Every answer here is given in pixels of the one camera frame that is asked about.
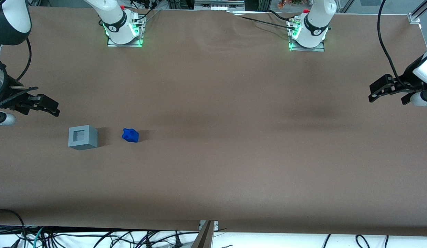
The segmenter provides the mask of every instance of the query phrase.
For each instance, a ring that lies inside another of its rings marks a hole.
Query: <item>metal bracket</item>
[[[200,221],[200,226],[202,227],[201,231],[190,248],[211,248],[214,230],[218,228],[218,221],[204,221],[203,224]]]
[[[419,24],[420,16],[427,12],[427,0],[424,0],[420,5],[418,5],[415,10],[408,14],[408,20],[410,24]]]
[[[200,223],[198,224],[198,230],[201,231],[201,228],[203,228],[204,223],[206,223],[206,221],[200,221]],[[218,231],[218,221],[214,221],[213,224],[215,225],[213,230]]]
[[[416,19],[413,19],[412,13],[409,13],[408,14],[408,21],[409,21],[409,24],[419,24],[420,18],[417,17]]]

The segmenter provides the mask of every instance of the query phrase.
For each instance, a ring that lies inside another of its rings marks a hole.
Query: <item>square hole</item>
[[[85,130],[73,132],[73,142],[85,140]]]

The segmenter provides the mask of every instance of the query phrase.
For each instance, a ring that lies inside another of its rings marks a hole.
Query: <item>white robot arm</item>
[[[106,34],[116,44],[126,44],[139,35],[138,13],[124,9],[116,0],[85,0],[99,14]],[[0,44],[17,45],[28,39],[31,19],[26,0],[0,0]],[[27,115],[31,110],[42,110],[59,116],[58,103],[29,91],[37,87],[25,87],[9,76],[6,66],[0,61],[0,108],[10,109]],[[0,125],[13,125],[16,117],[0,111]]]
[[[127,44],[139,35],[138,13],[127,8],[122,9],[116,0],[84,1],[97,11],[106,33],[114,43]]]
[[[300,14],[299,27],[292,38],[303,47],[317,47],[325,39],[328,24],[336,13],[336,9],[334,0],[315,0],[310,12]]]
[[[403,92],[408,94],[402,97],[402,104],[411,102],[416,106],[427,106],[427,51],[410,64],[399,79],[385,74],[372,83],[369,89],[370,102],[381,96]]]

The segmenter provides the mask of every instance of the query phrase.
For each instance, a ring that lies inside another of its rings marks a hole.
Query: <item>white floor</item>
[[[163,231],[154,236],[151,241],[158,240],[162,237],[173,235],[174,231]],[[105,234],[105,232],[93,232],[92,234]],[[146,232],[134,232],[136,241],[140,240]],[[242,233],[242,232],[217,232],[213,239],[212,248],[224,248],[232,245],[231,248],[322,248],[326,234],[255,234],[255,233]],[[385,236],[365,235],[364,236],[371,248],[383,248],[385,244]],[[181,242],[188,243],[195,240],[196,234],[181,235]],[[15,235],[0,235],[0,248],[9,247],[15,241]],[[61,236],[56,238],[66,248],[92,248],[99,240],[99,237],[66,237]],[[175,239],[168,239],[169,242],[174,243]],[[361,245],[366,248],[367,246],[361,241]],[[111,244],[110,238],[105,238],[97,248],[108,248]],[[154,245],[155,248],[167,248],[168,243],[159,243]],[[114,248],[129,248],[130,244],[121,242],[117,243]],[[388,241],[388,248],[427,248],[427,237],[404,237],[404,236],[390,236]],[[358,248],[355,242],[355,235],[331,235],[327,248]]]

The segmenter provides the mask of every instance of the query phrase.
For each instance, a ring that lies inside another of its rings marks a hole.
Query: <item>gray box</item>
[[[68,147],[76,150],[97,148],[97,129],[90,125],[70,127]]]

